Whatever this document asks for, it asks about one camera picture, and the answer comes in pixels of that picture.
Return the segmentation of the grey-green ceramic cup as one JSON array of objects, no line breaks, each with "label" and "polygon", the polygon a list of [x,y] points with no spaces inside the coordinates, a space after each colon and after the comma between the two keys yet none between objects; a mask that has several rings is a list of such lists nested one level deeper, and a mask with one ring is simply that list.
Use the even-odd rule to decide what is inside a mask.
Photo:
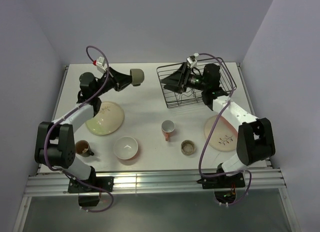
[{"label": "grey-green ceramic cup", "polygon": [[144,74],[143,70],[139,69],[139,68],[132,68],[130,70],[130,76],[132,79],[131,84],[134,87],[140,86],[145,80],[145,74]]}]

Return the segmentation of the orange mug white inside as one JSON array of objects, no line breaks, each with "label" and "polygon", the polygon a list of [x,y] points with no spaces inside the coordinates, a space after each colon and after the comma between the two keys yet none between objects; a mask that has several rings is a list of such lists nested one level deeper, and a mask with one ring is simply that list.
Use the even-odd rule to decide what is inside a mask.
[{"label": "orange mug white inside", "polygon": [[165,141],[168,142],[170,140],[170,136],[174,133],[176,125],[171,120],[165,120],[161,124],[161,131],[165,137]]}]

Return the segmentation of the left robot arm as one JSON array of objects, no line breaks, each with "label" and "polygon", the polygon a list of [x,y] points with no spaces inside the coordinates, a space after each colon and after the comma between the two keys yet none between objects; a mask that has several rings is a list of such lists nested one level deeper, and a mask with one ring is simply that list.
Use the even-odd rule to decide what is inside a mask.
[{"label": "left robot arm", "polygon": [[122,74],[111,67],[104,68],[101,78],[96,78],[91,72],[83,73],[79,77],[80,90],[75,108],[59,119],[39,124],[35,162],[80,180],[79,186],[86,192],[95,190],[98,180],[93,167],[76,157],[74,133],[98,114],[101,95],[111,89],[120,92],[129,85],[139,86],[143,81],[144,73],[134,69],[129,74]]}]

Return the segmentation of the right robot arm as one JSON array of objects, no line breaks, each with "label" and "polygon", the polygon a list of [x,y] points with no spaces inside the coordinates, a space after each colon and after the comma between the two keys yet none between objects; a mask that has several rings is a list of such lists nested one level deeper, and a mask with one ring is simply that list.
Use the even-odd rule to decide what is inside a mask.
[{"label": "right robot arm", "polygon": [[269,119],[250,114],[232,100],[236,85],[224,62],[207,63],[200,73],[194,72],[196,68],[195,64],[184,62],[160,82],[164,89],[177,94],[187,89],[200,91],[203,103],[217,113],[217,119],[226,119],[236,129],[235,155],[221,163],[216,174],[202,174],[207,179],[216,177],[220,186],[227,187],[248,166],[275,154],[272,125]]}]

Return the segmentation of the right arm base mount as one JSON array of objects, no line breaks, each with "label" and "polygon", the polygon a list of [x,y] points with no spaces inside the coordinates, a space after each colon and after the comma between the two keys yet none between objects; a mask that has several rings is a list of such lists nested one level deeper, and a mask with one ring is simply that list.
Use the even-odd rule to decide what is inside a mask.
[{"label": "right arm base mount", "polygon": [[225,191],[216,191],[214,193],[215,199],[222,204],[233,203],[237,197],[236,189],[244,188],[246,185],[242,173],[232,176],[221,175],[212,178],[201,176],[196,182],[200,184],[204,190],[226,189]]}]

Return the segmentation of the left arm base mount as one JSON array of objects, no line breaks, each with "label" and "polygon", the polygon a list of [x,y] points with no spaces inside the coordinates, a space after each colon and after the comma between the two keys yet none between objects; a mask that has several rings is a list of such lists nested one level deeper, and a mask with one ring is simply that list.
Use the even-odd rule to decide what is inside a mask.
[{"label": "left arm base mount", "polygon": [[78,204],[82,209],[88,209],[96,207],[100,202],[102,193],[106,193],[110,196],[111,202],[108,209],[113,205],[115,199],[111,194],[114,186],[113,176],[97,177],[93,181],[84,181],[79,179],[69,179],[68,194],[78,194]]}]

